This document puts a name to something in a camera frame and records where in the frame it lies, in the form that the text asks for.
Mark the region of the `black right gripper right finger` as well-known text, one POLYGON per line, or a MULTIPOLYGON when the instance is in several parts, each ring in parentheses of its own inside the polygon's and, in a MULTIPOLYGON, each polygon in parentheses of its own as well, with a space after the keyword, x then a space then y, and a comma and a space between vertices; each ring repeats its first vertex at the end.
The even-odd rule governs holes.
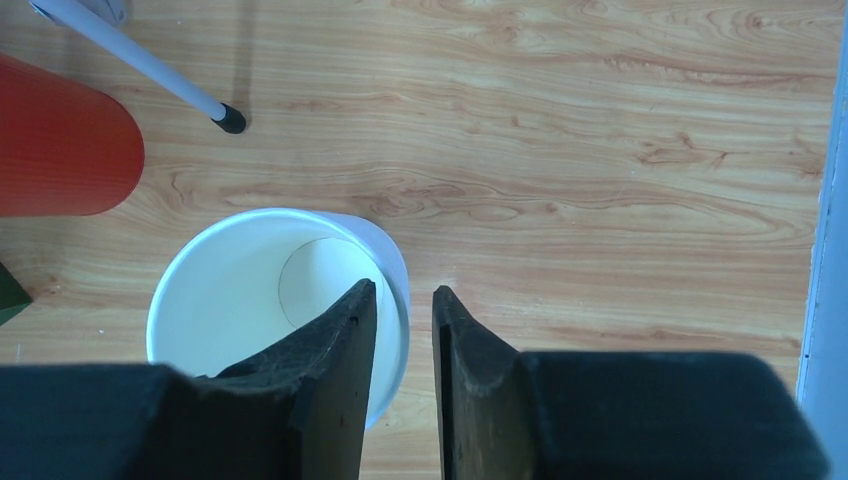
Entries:
POLYGON ((520 351, 448 287, 432 300, 446 479, 826 479, 827 454, 761 359, 520 351))

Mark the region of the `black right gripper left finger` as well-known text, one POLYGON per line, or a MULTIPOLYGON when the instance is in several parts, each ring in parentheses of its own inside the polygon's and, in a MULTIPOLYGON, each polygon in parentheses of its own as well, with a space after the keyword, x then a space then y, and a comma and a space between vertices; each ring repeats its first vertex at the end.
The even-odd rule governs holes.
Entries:
POLYGON ((1 371, 5 479, 354 479, 376 286, 213 377, 164 364, 1 371))

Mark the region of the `white paper cup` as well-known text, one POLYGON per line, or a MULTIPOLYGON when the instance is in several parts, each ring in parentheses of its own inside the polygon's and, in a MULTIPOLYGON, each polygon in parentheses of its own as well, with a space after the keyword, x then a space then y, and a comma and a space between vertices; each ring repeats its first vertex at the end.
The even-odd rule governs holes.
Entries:
POLYGON ((217 375, 291 335, 365 278, 377 294, 365 420, 373 426, 394 400, 408 362, 409 274, 390 235, 358 216, 264 208, 199 233, 155 289, 147 358, 193 376, 217 375))

